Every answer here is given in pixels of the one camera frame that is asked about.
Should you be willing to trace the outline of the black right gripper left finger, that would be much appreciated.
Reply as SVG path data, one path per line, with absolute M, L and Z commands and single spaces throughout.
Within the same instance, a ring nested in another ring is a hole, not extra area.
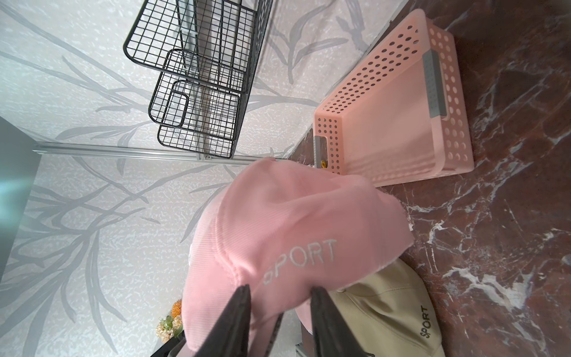
M 196 357 L 246 357 L 251 321 L 251 290 L 239 286 Z

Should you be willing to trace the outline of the beige baseball cap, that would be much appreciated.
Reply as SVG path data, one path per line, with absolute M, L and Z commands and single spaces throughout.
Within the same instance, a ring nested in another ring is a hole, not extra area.
M 330 293 L 361 348 L 372 356 L 444 356 L 443 335 L 423 280 L 397 259 Z

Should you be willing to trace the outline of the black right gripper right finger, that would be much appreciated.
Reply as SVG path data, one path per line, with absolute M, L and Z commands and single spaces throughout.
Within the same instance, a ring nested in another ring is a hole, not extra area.
M 316 356 L 372 356 L 358 343 L 325 288 L 311 288 L 310 309 Z

